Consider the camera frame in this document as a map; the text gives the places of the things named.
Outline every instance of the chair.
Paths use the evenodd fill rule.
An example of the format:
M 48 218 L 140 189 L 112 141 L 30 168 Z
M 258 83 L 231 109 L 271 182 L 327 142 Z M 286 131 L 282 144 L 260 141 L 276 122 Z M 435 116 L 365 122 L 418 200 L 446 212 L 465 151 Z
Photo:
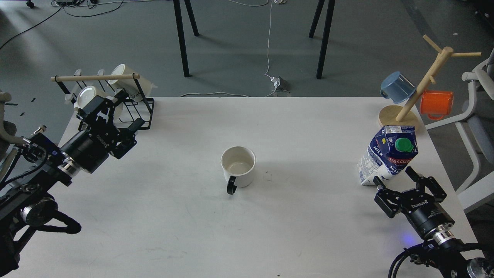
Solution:
M 463 126 L 464 123 L 468 124 L 482 154 L 489 163 L 494 165 L 493 63 L 494 50 L 490 57 L 477 65 L 472 72 L 465 72 L 463 74 L 462 79 L 464 81 L 470 81 L 468 84 L 468 101 L 463 107 L 463 113 L 425 126 L 429 130 L 454 123 L 465 144 L 473 163 L 473 170 L 463 184 L 456 190 L 465 213 L 494 199 L 494 172 L 471 185 L 480 172 L 480 159 L 474 148 L 474 143 L 469 138 Z

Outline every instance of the mug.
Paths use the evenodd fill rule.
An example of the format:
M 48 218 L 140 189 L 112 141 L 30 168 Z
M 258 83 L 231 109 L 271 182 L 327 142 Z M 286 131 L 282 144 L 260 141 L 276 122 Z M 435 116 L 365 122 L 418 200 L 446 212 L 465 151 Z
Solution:
M 383 98 L 390 98 L 395 104 L 398 104 L 407 100 L 415 91 L 415 85 L 399 71 L 396 71 L 381 83 L 380 93 Z
M 132 74 L 132 73 L 137 73 L 137 72 L 125 64 L 120 64 L 113 70 L 111 75 L 122 75 L 122 74 Z M 149 94 L 151 93 L 151 89 L 153 88 L 153 84 L 151 84 L 149 80 L 143 78 L 142 76 L 137 80 L 139 82 L 139 85 L 141 86 L 142 92 L 146 97 L 148 97 Z M 108 84 L 110 84 L 114 90 L 125 89 L 129 97 L 132 98 L 134 101 L 142 100 L 141 93 L 139 92 L 139 89 L 137 88 L 134 79 L 108 80 Z
M 420 113 L 427 114 L 429 119 L 441 120 L 451 113 L 452 107 L 453 92 L 424 90 L 420 101 Z
M 77 111 L 79 108 L 84 108 L 95 96 L 100 96 L 102 98 L 108 97 L 108 94 L 104 91 L 100 91 L 95 86 L 87 86 L 82 89 L 78 96 L 77 101 L 74 103 L 74 110 Z M 113 113 L 113 117 L 117 119 L 122 114 L 122 110 L 124 109 L 124 105 L 120 104 L 115 107 L 115 112 Z
M 226 191 L 233 195 L 237 187 L 245 187 L 254 180 L 255 154 L 246 147 L 231 147 L 221 155 L 221 166 L 228 182 Z

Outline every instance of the orange mug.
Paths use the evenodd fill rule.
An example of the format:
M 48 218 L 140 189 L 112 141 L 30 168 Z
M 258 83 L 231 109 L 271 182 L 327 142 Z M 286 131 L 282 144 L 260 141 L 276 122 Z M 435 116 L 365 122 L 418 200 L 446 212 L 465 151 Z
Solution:
M 431 120 L 441 120 L 451 113 L 453 92 L 425 90 L 420 101 L 420 113 L 427 114 Z

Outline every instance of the milk carton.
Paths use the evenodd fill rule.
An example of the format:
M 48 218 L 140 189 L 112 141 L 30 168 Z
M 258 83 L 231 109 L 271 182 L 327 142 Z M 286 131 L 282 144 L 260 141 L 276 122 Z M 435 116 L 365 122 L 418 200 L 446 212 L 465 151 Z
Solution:
M 382 127 L 357 163 L 361 184 L 374 185 L 374 176 L 386 183 L 399 174 L 417 154 L 414 126 Z

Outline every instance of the black mug handle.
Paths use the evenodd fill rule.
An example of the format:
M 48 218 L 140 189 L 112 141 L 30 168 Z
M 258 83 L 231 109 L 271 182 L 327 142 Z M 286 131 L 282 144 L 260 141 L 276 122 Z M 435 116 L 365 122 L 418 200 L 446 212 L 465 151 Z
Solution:
M 237 177 L 230 176 L 230 179 L 228 180 L 228 184 L 226 185 L 226 192 L 228 192 L 228 194 L 230 195 L 233 195 L 233 193 L 235 193 L 235 190 L 237 190 L 237 186 L 233 185 L 236 179 Z

